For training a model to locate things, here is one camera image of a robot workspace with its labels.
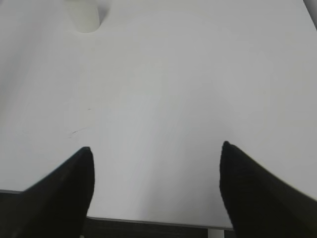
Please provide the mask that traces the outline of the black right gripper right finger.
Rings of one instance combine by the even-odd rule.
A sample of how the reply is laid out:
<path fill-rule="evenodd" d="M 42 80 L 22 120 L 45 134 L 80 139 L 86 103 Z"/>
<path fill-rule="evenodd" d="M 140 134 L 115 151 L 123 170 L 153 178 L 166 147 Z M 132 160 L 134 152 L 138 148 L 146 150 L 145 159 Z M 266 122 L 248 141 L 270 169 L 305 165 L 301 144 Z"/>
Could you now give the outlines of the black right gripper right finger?
<path fill-rule="evenodd" d="M 219 189 L 238 238 L 315 238 L 317 202 L 237 146 L 222 145 Z"/>

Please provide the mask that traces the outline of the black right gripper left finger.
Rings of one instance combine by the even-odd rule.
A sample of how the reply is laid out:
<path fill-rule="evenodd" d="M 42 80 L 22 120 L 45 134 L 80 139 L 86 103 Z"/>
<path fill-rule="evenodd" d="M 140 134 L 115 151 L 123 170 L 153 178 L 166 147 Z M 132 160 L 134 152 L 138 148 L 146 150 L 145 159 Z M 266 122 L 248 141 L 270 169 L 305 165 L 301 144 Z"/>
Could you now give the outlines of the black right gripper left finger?
<path fill-rule="evenodd" d="M 95 167 L 83 147 L 45 178 L 0 203 L 2 238 L 78 238 L 94 194 Z"/>

